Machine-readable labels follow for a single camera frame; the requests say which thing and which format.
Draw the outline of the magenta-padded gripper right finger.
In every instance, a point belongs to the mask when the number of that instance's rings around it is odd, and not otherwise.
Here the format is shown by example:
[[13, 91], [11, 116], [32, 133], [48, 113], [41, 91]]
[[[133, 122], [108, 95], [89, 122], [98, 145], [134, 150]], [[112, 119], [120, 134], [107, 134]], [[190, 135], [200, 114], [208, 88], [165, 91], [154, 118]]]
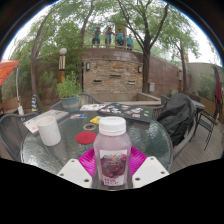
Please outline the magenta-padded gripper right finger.
[[147, 157], [132, 147], [129, 159], [128, 188], [140, 188], [168, 175], [156, 157]]

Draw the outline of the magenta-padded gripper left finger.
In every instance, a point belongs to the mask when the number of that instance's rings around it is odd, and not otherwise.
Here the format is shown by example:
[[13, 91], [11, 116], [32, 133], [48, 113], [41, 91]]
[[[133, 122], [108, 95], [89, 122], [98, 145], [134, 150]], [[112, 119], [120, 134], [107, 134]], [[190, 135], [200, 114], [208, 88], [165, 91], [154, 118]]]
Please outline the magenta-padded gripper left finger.
[[90, 149], [80, 158], [70, 159], [58, 176], [83, 188], [91, 188], [95, 171], [94, 149]]

